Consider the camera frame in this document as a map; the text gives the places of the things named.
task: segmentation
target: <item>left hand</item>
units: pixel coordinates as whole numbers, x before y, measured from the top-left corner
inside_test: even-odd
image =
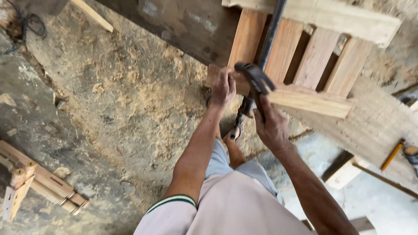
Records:
[[[234,70],[228,67],[219,70],[219,74],[212,83],[211,105],[225,108],[235,97],[237,89],[235,80],[231,76],[233,72]]]

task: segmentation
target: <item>light blue shorts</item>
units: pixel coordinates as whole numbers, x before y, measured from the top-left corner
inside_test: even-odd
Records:
[[[208,168],[206,169],[205,179],[208,179],[212,175],[225,175],[232,171],[233,169],[229,166],[229,157],[224,146],[222,145],[222,142],[218,139],[215,139],[215,145],[213,147],[212,157],[210,158]],[[279,193],[276,187],[274,186],[270,177],[267,175],[267,172],[263,166],[258,163],[258,161],[248,161],[240,165],[236,171],[239,171],[244,175],[258,180],[261,185],[267,189],[267,191],[269,191],[273,196],[277,197],[280,202],[282,202],[283,198],[281,195],[278,195]]]

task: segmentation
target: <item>yellow pencil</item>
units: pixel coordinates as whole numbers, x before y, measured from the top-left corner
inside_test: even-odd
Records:
[[[395,148],[395,150],[392,152],[390,157],[387,159],[385,164],[383,164],[381,170],[382,172],[386,169],[386,167],[389,165],[389,163],[393,160],[395,155],[399,152],[400,148],[403,146],[403,143],[405,143],[405,139],[401,139],[399,145]]]

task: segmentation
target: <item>person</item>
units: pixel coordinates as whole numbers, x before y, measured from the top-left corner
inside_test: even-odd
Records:
[[[263,167],[246,162],[234,140],[220,141],[219,122],[235,96],[234,70],[214,79],[208,109],[177,161],[163,199],[144,215],[135,235],[286,234],[312,232],[276,198]],[[288,139],[287,120],[261,96],[265,122],[254,109],[257,134],[287,171],[303,211],[318,234],[358,234],[341,207]]]

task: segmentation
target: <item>black cable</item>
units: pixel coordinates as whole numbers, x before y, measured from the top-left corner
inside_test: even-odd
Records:
[[[20,40],[20,43],[16,46],[16,47],[13,47],[13,48],[11,48],[11,49],[8,49],[8,50],[6,50],[6,51],[4,51],[4,52],[2,52],[1,54],[2,55],[8,55],[8,54],[10,54],[10,53],[13,53],[13,52],[15,52],[15,51],[17,51],[22,45],[24,45],[25,44],[25,42],[26,42],[26,31],[27,31],[27,29],[29,28],[34,34],[36,34],[36,35],[38,35],[38,36],[40,36],[40,37],[43,37],[43,36],[45,36],[45,34],[46,34],[46,26],[45,26],[45,24],[42,22],[42,20],[41,20],[41,18],[39,17],[39,16],[37,16],[37,15],[35,15],[35,14],[30,14],[30,15],[27,15],[26,17],[23,17],[22,16],[22,13],[20,12],[20,10],[13,4],[13,3],[11,3],[9,0],[7,0],[12,6],[13,6],[13,8],[15,9],[15,11],[16,11],[16,14],[18,15],[18,19],[19,19],[19,21],[20,21],[20,25],[21,25],[21,27],[22,27],[22,39]],[[31,22],[31,21],[34,21],[34,22],[36,22],[36,23],[39,23],[40,25],[41,25],[41,28],[40,28],[40,30],[38,30],[38,31],[36,31],[36,30],[34,30],[30,25],[29,25],[29,22]]]

